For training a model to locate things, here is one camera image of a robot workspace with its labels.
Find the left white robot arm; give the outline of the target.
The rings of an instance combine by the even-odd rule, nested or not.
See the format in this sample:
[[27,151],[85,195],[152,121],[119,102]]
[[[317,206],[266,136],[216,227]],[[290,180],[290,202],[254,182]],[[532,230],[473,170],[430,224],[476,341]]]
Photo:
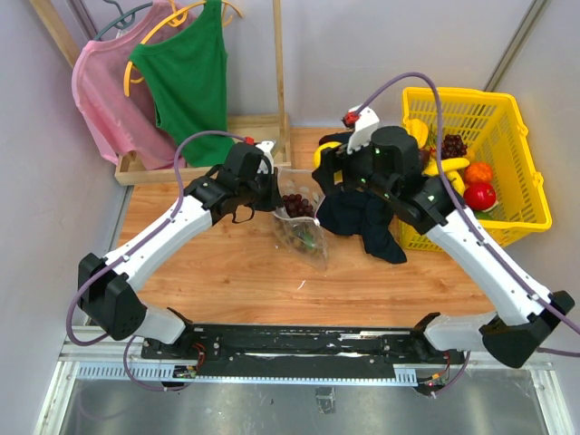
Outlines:
[[188,356],[194,336],[183,316],[144,304],[138,292],[171,256],[192,238],[234,216],[240,207],[273,211],[282,199],[271,151],[275,143],[235,144],[226,161],[181,190],[174,204],[125,245],[79,263],[75,306],[115,341],[152,338],[172,357]]

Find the brown longan fruit bunch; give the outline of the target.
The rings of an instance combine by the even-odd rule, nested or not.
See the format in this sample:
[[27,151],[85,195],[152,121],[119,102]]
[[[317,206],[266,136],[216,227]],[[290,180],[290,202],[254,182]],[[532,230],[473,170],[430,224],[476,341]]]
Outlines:
[[313,253],[317,248],[317,229],[312,223],[278,220],[274,224],[279,241],[299,253]]

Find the yellow banana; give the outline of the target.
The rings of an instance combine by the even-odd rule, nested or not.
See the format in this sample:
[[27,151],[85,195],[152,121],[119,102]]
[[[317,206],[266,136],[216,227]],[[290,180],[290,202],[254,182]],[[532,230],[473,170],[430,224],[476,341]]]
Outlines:
[[[444,159],[441,165],[450,185],[462,196],[466,190],[466,186],[459,172],[469,165],[469,160],[465,158]],[[436,160],[431,159],[422,173],[429,177],[439,176],[440,173]]]

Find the clear zip top bag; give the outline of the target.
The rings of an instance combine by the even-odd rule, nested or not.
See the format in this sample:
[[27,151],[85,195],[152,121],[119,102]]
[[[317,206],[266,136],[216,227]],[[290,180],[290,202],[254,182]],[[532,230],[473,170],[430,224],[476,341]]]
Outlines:
[[277,184],[283,206],[273,213],[273,231],[279,243],[309,266],[324,270],[327,243],[315,212],[324,194],[305,169],[280,169]]

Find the red grape bunch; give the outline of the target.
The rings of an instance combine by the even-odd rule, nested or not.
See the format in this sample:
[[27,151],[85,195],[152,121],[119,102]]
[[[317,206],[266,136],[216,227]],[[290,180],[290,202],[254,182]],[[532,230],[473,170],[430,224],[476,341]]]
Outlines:
[[314,206],[301,194],[283,195],[284,208],[290,218],[313,218]]

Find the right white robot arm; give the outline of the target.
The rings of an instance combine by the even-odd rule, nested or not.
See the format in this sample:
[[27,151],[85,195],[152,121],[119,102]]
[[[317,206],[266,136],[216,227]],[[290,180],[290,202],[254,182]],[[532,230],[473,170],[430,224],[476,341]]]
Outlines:
[[320,139],[313,178],[323,193],[371,192],[453,258],[495,308],[479,315],[426,315],[411,338],[412,355],[429,363],[442,351],[488,352],[507,367],[522,367],[566,320],[573,297],[538,283],[446,187],[447,180],[423,174],[417,141],[404,128],[381,127],[357,150],[350,150],[351,138],[335,133]]

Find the red apple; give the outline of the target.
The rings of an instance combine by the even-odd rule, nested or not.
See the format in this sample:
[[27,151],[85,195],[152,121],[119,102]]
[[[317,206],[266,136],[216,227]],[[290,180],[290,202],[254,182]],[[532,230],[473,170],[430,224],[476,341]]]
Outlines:
[[494,188],[485,182],[470,185],[463,193],[465,203],[473,210],[485,211],[492,208],[497,202]]

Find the yellow lemon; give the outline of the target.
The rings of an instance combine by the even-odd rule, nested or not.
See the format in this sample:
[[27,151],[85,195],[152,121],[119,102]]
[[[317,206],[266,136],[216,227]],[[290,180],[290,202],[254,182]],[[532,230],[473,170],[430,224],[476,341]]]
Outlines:
[[320,145],[314,152],[314,167],[318,169],[321,166],[323,154],[327,150],[335,149],[337,147],[340,147],[341,145],[342,143],[340,141],[328,141]]

